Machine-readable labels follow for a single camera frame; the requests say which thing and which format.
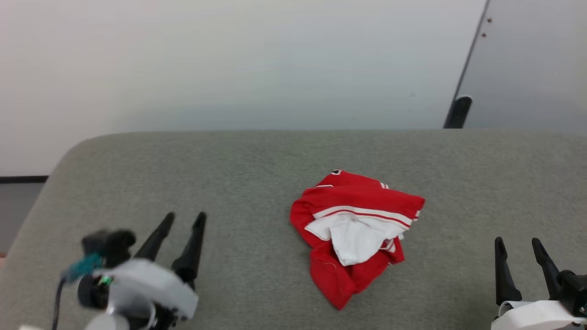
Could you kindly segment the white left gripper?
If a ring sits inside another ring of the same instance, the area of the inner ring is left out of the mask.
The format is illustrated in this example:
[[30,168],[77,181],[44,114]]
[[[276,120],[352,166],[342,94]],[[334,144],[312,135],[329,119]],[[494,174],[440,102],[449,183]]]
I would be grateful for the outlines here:
[[153,262],[174,220],[175,213],[168,213],[135,253],[135,259],[94,271],[99,288],[108,291],[105,310],[94,317],[95,330],[171,330],[178,322],[193,319],[199,304],[194,290],[207,214],[197,215],[171,272]]

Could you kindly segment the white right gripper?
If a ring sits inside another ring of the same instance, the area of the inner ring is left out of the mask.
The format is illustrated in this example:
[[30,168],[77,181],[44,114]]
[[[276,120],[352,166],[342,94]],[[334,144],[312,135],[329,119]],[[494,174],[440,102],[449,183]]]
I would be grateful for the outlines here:
[[492,330],[584,330],[586,317],[586,276],[562,271],[552,261],[538,238],[532,238],[536,262],[541,266],[549,300],[519,302],[521,292],[515,287],[508,267],[503,239],[494,241],[495,298],[500,306],[491,323]]

